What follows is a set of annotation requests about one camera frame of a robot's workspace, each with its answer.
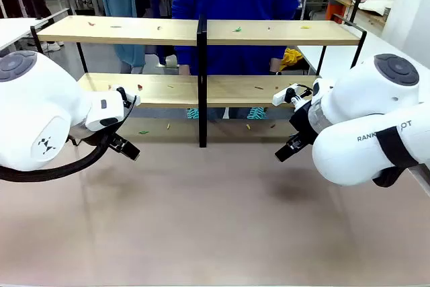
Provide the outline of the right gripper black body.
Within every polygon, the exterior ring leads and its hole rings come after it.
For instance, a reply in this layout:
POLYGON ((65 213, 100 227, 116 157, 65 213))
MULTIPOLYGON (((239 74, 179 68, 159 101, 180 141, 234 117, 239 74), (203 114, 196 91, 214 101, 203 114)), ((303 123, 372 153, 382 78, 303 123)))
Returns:
POLYGON ((308 101, 301 108, 298 108, 290 118, 290 124, 297 130, 292 139, 300 143, 313 143, 318 136, 308 118, 310 107, 311 102, 308 101))

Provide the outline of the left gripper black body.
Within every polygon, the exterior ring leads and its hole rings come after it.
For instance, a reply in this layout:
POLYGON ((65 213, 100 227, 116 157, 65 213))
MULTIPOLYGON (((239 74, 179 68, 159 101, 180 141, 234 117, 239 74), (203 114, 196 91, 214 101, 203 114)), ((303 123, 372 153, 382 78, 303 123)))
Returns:
POLYGON ((117 134, 115 132, 102 132, 99 145, 107 148, 116 147, 117 134))

